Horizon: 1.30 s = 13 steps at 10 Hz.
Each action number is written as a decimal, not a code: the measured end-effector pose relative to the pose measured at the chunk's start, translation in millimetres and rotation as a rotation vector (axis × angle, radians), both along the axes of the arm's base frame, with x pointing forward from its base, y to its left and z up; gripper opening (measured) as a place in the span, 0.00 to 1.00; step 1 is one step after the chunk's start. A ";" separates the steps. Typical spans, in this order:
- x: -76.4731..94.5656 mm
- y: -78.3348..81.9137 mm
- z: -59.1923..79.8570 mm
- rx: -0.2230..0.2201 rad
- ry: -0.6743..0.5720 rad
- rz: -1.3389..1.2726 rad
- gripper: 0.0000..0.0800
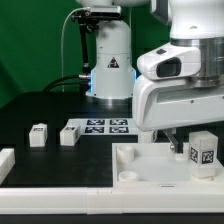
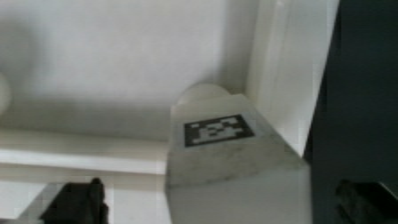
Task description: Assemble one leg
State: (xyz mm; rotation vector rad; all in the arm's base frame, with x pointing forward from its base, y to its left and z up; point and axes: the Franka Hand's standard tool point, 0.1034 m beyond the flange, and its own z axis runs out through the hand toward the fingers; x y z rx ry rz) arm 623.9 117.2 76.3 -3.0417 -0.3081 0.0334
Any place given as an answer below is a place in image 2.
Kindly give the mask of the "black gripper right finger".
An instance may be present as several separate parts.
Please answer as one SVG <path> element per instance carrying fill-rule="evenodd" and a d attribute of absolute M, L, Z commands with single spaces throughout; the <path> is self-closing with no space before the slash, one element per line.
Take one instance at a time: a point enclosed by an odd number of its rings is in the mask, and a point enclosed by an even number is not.
<path fill-rule="evenodd" d="M 335 224 L 398 224 L 398 183 L 339 181 Z"/>

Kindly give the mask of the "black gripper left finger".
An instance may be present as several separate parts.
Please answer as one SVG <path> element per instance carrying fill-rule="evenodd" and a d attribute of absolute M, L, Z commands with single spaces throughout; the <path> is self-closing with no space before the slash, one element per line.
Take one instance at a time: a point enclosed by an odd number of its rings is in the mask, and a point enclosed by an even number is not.
<path fill-rule="evenodd" d="M 104 184 L 99 178 L 88 183 L 69 182 L 38 216 L 44 224 L 108 224 Z"/>

